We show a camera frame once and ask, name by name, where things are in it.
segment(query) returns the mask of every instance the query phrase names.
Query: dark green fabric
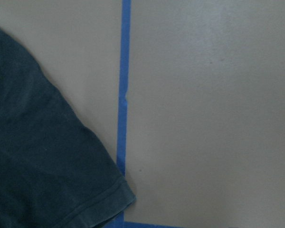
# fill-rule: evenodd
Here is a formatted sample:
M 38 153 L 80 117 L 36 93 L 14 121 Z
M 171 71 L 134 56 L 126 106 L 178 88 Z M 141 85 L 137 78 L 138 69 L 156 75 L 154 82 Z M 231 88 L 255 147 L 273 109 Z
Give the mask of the dark green fabric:
M 0 29 L 0 228 L 92 228 L 134 200 L 96 135 Z

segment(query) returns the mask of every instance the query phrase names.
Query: gray surface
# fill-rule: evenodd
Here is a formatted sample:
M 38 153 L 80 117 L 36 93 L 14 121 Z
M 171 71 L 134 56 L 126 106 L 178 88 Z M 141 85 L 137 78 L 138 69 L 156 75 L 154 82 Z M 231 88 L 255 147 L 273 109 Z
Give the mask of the gray surface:
M 285 228 L 285 0 L 133 0 L 127 221 Z
M 33 54 L 115 159 L 121 0 L 0 0 L 0 27 Z

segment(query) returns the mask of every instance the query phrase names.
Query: fabric hem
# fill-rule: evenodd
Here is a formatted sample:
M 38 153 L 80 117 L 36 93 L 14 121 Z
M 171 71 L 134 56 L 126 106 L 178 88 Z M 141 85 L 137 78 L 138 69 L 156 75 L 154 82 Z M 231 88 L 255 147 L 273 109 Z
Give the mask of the fabric hem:
M 109 222 L 135 200 L 126 180 L 121 178 L 97 197 L 76 207 L 52 228 L 93 228 Z

